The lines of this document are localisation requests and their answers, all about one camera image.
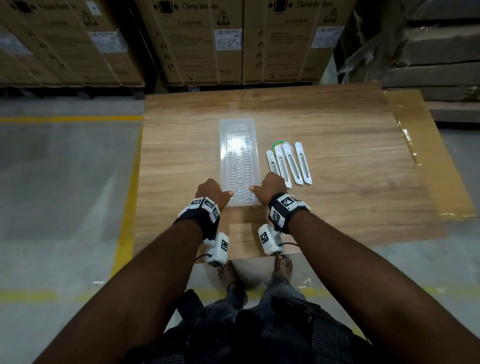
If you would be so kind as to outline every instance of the floor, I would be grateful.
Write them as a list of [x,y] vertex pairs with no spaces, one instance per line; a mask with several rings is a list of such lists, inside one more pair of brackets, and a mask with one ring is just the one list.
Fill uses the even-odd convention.
[[[142,113],[126,98],[0,102],[0,363],[32,362],[125,259]],[[441,133],[480,210],[480,131]],[[446,227],[445,240],[374,250],[480,336],[480,220]],[[359,333],[305,258],[291,259],[292,284]],[[273,259],[234,264],[255,305]],[[195,265],[188,286],[204,304],[222,297],[210,266]]]

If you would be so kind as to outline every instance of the dark clothing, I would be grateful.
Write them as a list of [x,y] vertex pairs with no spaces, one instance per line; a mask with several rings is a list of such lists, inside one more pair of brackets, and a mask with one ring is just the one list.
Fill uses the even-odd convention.
[[376,363],[374,347],[307,302],[274,276],[259,304],[243,310],[247,295],[232,283],[224,299],[203,307],[187,291],[177,302],[183,321],[160,343],[130,350],[125,364],[176,363]]

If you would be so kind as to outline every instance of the plastic tray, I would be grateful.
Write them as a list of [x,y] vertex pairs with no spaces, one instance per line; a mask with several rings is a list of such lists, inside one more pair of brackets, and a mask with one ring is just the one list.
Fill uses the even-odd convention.
[[220,180],[234,192],[227,206],[260,204],[249,190],[262,182],[253,119],[220,120]]

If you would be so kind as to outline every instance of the warning triangle symbol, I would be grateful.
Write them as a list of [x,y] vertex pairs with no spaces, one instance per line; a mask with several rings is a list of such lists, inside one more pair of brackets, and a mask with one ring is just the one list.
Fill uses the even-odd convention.
[[86,26],[98,25],[94,18],[92,18],[85,10],[82,10],[82,17]]
[[218,25],[230,25],[230,20],[228,20],[227,13],[225,10],[222,10],[220,12],[220,16],[218,17],[218,20],[216,21]]
[[335,23],[336,22],[336,8],[333,8],[331,12],[324,19],[324,23]]

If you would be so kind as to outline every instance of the hand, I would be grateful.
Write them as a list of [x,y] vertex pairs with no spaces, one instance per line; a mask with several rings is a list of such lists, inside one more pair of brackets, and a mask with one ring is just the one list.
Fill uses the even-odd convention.
[[280,192],[287,193],[285,180],[273,172],[269,172],[265,176],[261,186],[251,186],[249,189],[255,194],[258,201],[264,205],[268,205],[273,195]]
[[195,198],[208,197],[212,199],[218,205],[220,211],[224,209],[232,196],[233,191],[222,192],[220,185],[211,178],[209,178],[207,182],[200,184],[195,194]]

